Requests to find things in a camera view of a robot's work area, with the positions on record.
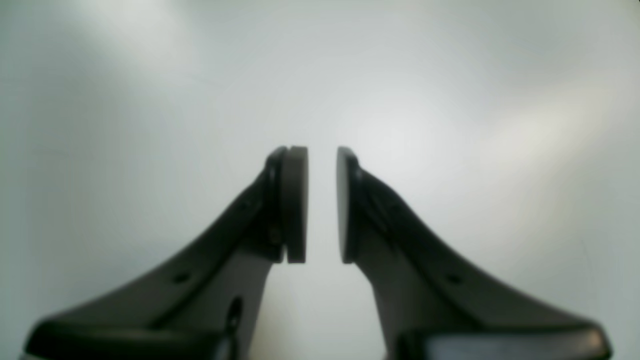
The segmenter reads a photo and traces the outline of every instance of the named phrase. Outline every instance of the gray surface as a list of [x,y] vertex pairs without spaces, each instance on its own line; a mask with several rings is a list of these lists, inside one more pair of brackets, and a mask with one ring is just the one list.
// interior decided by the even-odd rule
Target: gray surface
[[637,1],[3,1],[0,358],[40,316],[196,236],[281,144],[310,149],[308,263],[252,352],[379,359],[340,263],[335,150],[501,279],[640,356]]

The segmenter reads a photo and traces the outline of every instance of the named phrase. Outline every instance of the hole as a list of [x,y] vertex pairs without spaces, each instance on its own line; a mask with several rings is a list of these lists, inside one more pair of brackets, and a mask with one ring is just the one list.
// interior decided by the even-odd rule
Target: hole
[[242,204],[240,204],[240,211],[244,211],[247,210],[249,208],[249,206],[251,206],[251,202],[250,201],[244,201]]
[[454,274],[447,275],[447,280],[453,285],[462,284],[462,278],[460,276],[457,276],[457,275],[454,275]]
[[178,275],[173,277],[173,283],[182,284],[184,282],[187,282],[190,277],[191,277],[191,274],[189,272],[181,272]]
[[231,331],[235,331],[240,325],[240,319],[242,318],[242,299],[236,297],[231,305],[229,306],[229,311],[227,313],[227,329]]

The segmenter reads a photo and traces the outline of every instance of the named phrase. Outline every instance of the screw hole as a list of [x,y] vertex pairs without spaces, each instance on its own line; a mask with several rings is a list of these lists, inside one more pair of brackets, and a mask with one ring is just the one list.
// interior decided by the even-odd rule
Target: screw hole
[[242,317],[242,299],[236,297],[231,305],[229,306],[229,311],[227,313],[227,329],[230,331],[235,331],[240,325],[240,319]]
[[454,275],[454,274],[447,275],[447,280],[453,285],[462,284],[462,278],[460,276],[457,276],[457,275]]
[[181,272],[173,277],[174,284],[182,284],[187,282],[191,278],[191,274],[189,272]]

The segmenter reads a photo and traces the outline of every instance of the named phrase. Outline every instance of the white wall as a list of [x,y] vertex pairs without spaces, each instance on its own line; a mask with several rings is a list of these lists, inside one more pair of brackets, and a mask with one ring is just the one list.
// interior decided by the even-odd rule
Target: white wall
[[256,360],[384,353],[339,259],[338,145],[455,249],[637,359],[639,19],[631,0],[0,3],[0,358],[300,144],[308,263],[273,268]]

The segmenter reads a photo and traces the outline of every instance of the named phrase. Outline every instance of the white background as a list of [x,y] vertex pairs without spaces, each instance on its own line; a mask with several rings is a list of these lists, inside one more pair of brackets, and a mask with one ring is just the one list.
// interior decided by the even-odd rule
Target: white background
[[335,151],[493,275],[640,357],[640,3],[3,1],[0,358],[191,241],[278,145],[310,151],[308,263],[255,360],[381,359],[342,265]]

